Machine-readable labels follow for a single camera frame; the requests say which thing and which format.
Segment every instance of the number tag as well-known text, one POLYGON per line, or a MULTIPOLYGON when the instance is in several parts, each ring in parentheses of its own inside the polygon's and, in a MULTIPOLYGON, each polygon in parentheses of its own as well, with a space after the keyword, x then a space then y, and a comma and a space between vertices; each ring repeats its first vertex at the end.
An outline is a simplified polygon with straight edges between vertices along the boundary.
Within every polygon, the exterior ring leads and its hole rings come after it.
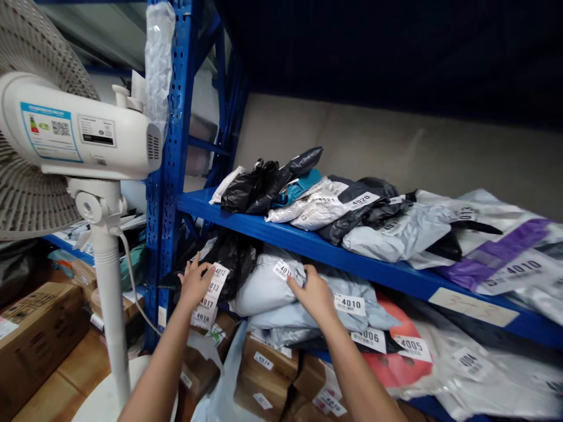
POLYGON ((563 266, 535 249, 523 252, 517 259, 481 283, 476 292, 498 295, 521 287, 553 284, 563 278, 563 266))
POLYGON ((454 353, 452 360, 461 371, 476 382, 481 382, 494 369, 494 365, 487 359, 466 347, 454 353))
POLYGON ((268 401, 268 399, 262 393, 253 394, 252 397, 254 397, 254 399, 258 402, 258 404, 264 410, 268 410, 268 409, 271 409, 273 407, 272 404, 268 401))
POLYGON ((283 281, 286 281, 287 277, 292 275, 289 264, 284 260, 279 260, 272 271, 283 281))
POLYGON ((346 296, 340 293, 335 293, 334 307, 337 311, 365 317, 365 301, 364 298, 361 297, 346 296))
POLYGON ((379 353, 387 353, 385 333, 381 330, 368 328, 363 333, 351 333, 351 337, 356 343, 363 344, 379 353))
POLYGON ((399 352, 401 356, 432 363, 432 356, 426 341, 418 337, 394 336, 394 340, 405 348, 399 352))
POLYGON ((256 352, 254 354, 254 360, 265 367, 267 370, 272 370, 272 368, 274 367, 274 364, 270 360, 266 359, 266 357, 260 352, 256 352))
POLYGON ((374 193, 365 192, 361 194, 359 197, 351 200, 350 202, 347 202, 345 206, 348 209, 348 211, 354 211, 359 208, 362 208, 363 206, 369 205, 377 201, 379 198, 381 197, 374 193))

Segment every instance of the finger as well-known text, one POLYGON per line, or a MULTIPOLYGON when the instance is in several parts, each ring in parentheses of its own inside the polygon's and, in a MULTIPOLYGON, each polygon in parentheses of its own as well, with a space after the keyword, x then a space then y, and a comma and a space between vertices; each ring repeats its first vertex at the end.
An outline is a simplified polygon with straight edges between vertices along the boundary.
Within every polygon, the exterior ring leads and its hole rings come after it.
POLYGON ((203 263, 196 269, 196 273, 198 273, 199 276, 201 277, 201 275, 204 273, 204 271, 207 270, 210 266, 211 266, 211 264, 209 264, 209 263, 203 263))
POLYGON ((305 272, 307 273, 308 277, 311 277, 312 275, 318 275, 317 269, 311 264, 304 265, 303 268, 305 268, 305 272))

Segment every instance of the wall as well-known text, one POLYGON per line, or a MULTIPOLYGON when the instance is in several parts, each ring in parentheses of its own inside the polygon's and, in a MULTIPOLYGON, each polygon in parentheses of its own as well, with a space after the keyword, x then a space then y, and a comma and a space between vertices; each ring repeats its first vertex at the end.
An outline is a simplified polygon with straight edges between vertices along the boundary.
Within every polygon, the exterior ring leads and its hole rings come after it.
POLYGON ((325 175, 377 176, 401 192, 453 197, 485 188, 563 221, 563 142, 554 132, 251 94, 235 164, 283 165, 315 145, 324 147, 325 175))

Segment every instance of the plastic mailer bag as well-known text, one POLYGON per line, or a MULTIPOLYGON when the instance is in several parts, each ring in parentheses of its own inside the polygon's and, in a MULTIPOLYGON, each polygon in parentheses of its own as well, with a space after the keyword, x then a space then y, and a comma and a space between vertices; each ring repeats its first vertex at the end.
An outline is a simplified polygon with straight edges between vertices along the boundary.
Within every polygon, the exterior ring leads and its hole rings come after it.
POLYGON ((254 270, 262 244, 260 240, 242 233, 224 227, 219 229, 217 241, 205 256, 206 262, 217 262, 230 271, 221 289, 219 302, 236 297, 240 287, 254 270))
POLYGON ((270 209, 270 204, 278 197, 283 187, 288 182, 315 167, 322 153, 322 147, 311 148, 290 160, 273 175, 264 191, 252 200, 246 212, 248 214, 265 215, 270 209))
MULTIPOLYGON (((462 421, 474 414, 559 420, 563 410, 563 367, 557 351, 458 312, 438 309, 479 343, 487 353, 483 357, 493 365, 488 370, 490 366, 485 365, 473 376, 471 368, 475 365, 464 366, 465 376, 436 394, 455 420, 462 421)), ((462 359, 470 363, 461 353, 455 357, 458 362, 462 359)))
MULTIPOLYGON (((327 280, 328 286, 334 294, 364 299, 366 316, 337 310, 338 317, 348 330, 363 332, 368 326, 384 330, 399 324, 399 321, 389 315, 377 303, 375 290, 367 280, 324 264, 316 263, 316 267, 319 275, 327 280)), ((318 328, 313 317, 309 315, 299 302, 254 315, 249 319, 249 323, 253 328, 262 329, 286 327, 318 328)), ((271 331, 274 342, 280 345, 283 344, 283 342, 276 339, 275 331, 275 329, 271 331)))
POLYGON ((147 7, 147 117, 160 129, 161 151, 168 122, 168 90, 172 79, 172 36, 176 27, 174 9, 168 2, 147 7))
POLYGON ((229 303, 230 311, 246 317, 294 302, 295 295, 287 285, 288 275, 303 286, 307 276, 301 258, 265 243, 256 268, 247 277, 236 299, 229 303))
POLYGON ((223 181, 219 184, 219 186, 217 186, 217 189, 215 189, 215 192, 213 193, 213 196, 211 197, 209 203, 210 204, 221 203, 221 197, 227 190, 227 187, 230 185, 230 183, 233 180, 235 180, 235 177, 237 177, 242 172, 246 172, 246 170, 244 169, 243 166, 238 166, 235 170, 229 173, 229 175, 225 179, 223 179, 223 181))
POLYGON ((450 232, 456 215, 443 206, 412 204, 402 217, 389 219, 378 230, 359 226, 342 240, 350 252, 386 262, 406 260, 450 232))
POLYGON ((437 267, 436 271, 448 280, 475 291, 480 283, 543 239, 550 223, 546 219, 529 220, 501 240, 482 244, 464 256, 461 262, 437 267))

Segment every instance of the qr code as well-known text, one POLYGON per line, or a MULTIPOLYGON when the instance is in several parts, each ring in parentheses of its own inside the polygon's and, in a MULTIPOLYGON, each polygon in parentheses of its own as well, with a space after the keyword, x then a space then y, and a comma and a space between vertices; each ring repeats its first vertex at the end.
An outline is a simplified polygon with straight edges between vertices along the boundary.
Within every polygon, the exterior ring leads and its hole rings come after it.
POLYGON ((53 133, 60 136, 70 136, 69 124, 64 122, 51 121, 53 125, 53 133))

